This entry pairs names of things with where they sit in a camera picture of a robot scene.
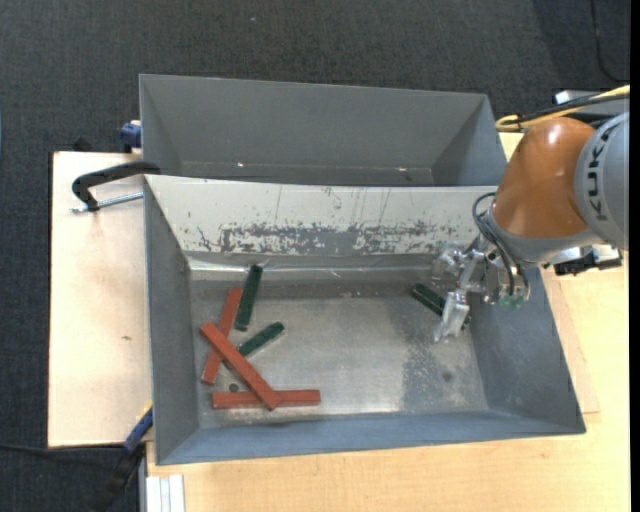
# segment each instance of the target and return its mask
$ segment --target rust mark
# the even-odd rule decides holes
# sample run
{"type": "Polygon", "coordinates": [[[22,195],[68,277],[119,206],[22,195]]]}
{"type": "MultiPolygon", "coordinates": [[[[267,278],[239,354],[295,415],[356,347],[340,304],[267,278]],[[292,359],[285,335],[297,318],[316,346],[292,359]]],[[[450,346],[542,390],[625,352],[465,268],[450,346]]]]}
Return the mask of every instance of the rust mark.
{"type": "Polygon", "coordinates": [[[316,255],[316,256],[365,256],[371,254],[431,254],[439,250],[443,240],[455,238],[457,226],[431,225],[417,221],[410,225],[365,226],[351,224],[325,226],[274,226],[270,223],[250,225],[226,224],[219,227],[217,242],[207,240],[201,232],[200,245],[222,252],[316,255]]]}

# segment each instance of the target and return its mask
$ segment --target wooden block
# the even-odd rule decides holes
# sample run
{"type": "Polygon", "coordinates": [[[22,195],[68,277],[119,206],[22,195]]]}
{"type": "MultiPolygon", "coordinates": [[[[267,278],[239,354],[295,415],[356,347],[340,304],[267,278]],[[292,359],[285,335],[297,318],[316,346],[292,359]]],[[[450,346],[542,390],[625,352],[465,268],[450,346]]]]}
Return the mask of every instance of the wooden block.
{"type": "MultiPolygon", "coordinates": [[[[233,326],[233,321],[238,312],[238,305],[240,304],[241,298],[241,288],[229,289],[229,292],[227,293],[227,301],[224,303],[222,315],[218,322],[218,329],[220,329],[225,336],[229,336],[229,333],[231,332],[231,327],[233,326]]],[[[221,362],[222,359],[220,359],[218,353],[214,349],[211,349],[209,356],[207,357],[207,362],[204,365],[204,371],[200,377],[202,383],[213,385],[216,381],[216,376],[218,375],[221,362]]]]}
{"type": "Polygon", "coordinates": [[[251,366],[251,363],[238,352],[238,349],[220,332],[220,329],[212,323],[206,323],[200,327],[200,332],[211,342],[218,355],[228,363],[262,403],[270,410],[278,407],[281,402],[280,395],[269,386],[267,381],[251,366]]]}
{"type": "MultiPolygon", "coordinates": [[[[281,399],[279,407],[318,405],[320,403],[320,391],[317,389],[292,389],[277,391],[277,393],[281,399]]],[[[214,409],[230,409],[232,407],[253,407],[261,404],[253,393],[241,391],[238,393],[214,393],[211,396],[211,405],[214,409]]]]}

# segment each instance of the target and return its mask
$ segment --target wooden table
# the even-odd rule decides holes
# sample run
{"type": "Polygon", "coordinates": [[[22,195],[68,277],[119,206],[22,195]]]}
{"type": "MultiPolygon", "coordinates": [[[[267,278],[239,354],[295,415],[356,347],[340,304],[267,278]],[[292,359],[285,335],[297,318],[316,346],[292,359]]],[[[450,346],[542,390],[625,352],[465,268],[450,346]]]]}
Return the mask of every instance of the wooden table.
{"type": "MultiPolygon", "coordinates": [[[[142,205],[68,212],[77,175],[127,158],[54,156],[52,447],[122,442],[150,399],[142,205]]],[[[99,198],[139,182],[109,187],[99,198]]],[[[545,273],[545,284],[583,411],[592,411],[585,435],[180,466],[156,466],[149,449],[147,472],[183,474],[189,512],[627,510],[628,267],[545,273]]]]}

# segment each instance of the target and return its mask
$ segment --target gray bin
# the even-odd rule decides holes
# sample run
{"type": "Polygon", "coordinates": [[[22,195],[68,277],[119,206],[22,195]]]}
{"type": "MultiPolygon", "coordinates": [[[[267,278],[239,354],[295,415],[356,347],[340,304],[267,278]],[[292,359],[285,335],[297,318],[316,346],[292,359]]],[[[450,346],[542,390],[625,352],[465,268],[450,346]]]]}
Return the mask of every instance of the gray bin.
{"type": "Polygon", "coordinates": [[[177,176],[145,181],[160,464],[584,432],[537,270],[520,310],[474,299],[448,343],[409,293],[452,286],[433,259],[475,236],[470,204],[502,175],[484,96],[154,76],[141,90],[145,160],[177,176]],[[251,264],[252,325],[229,338],[281,321],[249,360],[275,388],[320,389],[319,406],[211,408],[242,383],[224,367],[199,382],[198,329],[251,264]]]}

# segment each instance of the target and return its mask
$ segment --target dark green bar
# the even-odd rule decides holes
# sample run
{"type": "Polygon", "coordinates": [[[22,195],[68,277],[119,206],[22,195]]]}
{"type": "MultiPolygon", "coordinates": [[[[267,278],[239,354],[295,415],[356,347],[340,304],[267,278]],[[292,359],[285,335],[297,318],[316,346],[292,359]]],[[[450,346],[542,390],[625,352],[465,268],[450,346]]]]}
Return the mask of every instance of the dark green bar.
{"type": "MultiPolygon", "coordinates": [[[[430,290],[425,285],[418,283],[413,290],[411,290],[411,296],[427,306],[436,315],[442,316],[446,300],[440,297],[440,295],[433,290],[430,290]]],[[[464,325],[462,328],[464,329],[464,326],[469,325],[470,321],[471,315],[467,315],[467,318],[464,319],[464,325]]]]}
{"type": "Polygon", "coordinates": [[[256,301],[256,295],[258,294],[261,277],[262,267],[252,265],[244,284],[242,298],[240,299],[240,305],[238,306],[238,313],[236,314],[236,321],[234,323],[235,328],[239,331],[246,331],[249,328],[251,313],[253,312],[253,305],[256,301]]]}
{"type": "Polygon", "coordinates": [[[245,341],[242,345],[240,345],[238,347],[238,352],[247,357],[249,354],[255,352],[269,341],[278,337],[280,334],[282,334],[283,331],[284,325],[282,325],[280,322],[271,324],[268,327],[262,329],[253,338],[245,341]]]}

